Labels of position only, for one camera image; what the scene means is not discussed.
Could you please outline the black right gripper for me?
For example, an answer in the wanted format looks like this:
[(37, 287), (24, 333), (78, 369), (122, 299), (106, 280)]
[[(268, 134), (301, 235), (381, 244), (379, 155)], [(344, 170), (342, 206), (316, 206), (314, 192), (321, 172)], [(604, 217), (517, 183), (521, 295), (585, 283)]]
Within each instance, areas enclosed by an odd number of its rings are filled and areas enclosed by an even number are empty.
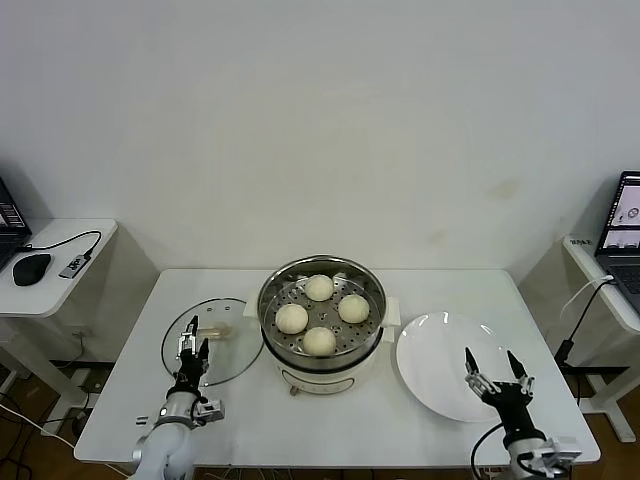
[(524, 365), (507, 351), (512, 373), (517, 383), (494, 383), (484, 375), (469, 347), (465, 348), (465, 381), (474, 394), (496, 409), (505, 431), (504, 440), (524, 440), (538, 437), (528, 411), (532, 401), (535, 378), (529, 376)]

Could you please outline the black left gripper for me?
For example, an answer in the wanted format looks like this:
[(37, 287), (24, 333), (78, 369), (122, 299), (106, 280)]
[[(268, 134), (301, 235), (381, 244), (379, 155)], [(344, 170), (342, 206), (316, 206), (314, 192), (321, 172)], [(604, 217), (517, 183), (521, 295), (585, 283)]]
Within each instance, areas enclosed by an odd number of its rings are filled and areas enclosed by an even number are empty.
[(181, 366), (175, 377), (174, 390), (199, 395), (201, 377), (209, 368), (209, 339), (205, 338), (197, 353), (199, 317), (194, 315), (178, 340), (177, 355)]

